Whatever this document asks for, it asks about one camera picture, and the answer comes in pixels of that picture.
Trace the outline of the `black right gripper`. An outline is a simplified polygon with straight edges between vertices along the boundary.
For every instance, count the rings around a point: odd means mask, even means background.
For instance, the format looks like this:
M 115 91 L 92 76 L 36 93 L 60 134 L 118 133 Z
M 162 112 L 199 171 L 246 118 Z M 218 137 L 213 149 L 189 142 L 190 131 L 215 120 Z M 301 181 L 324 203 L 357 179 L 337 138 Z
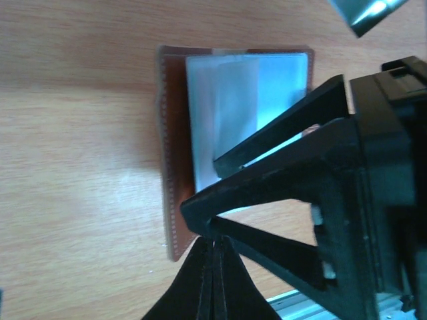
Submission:
M 409 56 L 350 82 L 368 181 L 378 288 L 426 318 L 426 62 Z

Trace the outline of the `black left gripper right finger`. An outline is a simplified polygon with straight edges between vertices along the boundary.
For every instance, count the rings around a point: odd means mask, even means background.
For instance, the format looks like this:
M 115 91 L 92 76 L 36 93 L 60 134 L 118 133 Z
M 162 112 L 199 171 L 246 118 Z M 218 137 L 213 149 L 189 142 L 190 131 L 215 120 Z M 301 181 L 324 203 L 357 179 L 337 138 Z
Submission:
M 214 319 L 279 319 L 258 291 L 229 237 L 213 247 L 212 316 Z

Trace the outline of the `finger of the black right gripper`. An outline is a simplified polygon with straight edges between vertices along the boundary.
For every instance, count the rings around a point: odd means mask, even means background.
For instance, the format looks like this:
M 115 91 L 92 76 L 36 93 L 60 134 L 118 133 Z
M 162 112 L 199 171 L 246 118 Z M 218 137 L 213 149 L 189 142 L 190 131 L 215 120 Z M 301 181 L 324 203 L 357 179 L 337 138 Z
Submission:
M 190 230 L 236 250 L 312 299 L 376 294 L 356 122 L 339 119 L 184 201 Z
M 344 76 L 336 75 L 295 105 L 217 158 L 213 167 L 220 178 L 240 168 L 314 125 L 349 116 Z

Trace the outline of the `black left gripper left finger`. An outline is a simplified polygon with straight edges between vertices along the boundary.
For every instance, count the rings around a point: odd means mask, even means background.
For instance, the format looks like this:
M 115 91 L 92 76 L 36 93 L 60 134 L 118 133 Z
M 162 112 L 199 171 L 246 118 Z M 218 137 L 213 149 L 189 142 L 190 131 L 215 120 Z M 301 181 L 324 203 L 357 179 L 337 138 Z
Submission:
M 213 242 L 198 238 L 169 289 L 144 319 L 210 319 L 213 292 Z

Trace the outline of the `brown leather card holder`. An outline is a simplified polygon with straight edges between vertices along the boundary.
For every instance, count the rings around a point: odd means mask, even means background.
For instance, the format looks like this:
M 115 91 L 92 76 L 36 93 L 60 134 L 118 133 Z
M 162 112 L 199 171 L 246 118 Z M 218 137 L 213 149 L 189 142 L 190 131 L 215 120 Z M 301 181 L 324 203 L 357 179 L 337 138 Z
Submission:
M 195 237 L 180 212 L 182 201 L 218 182 L 218 157 L 311 90 L 314 57 L 307 46 L 157 48 L 155 106 L 171 261 L 178 261 Z

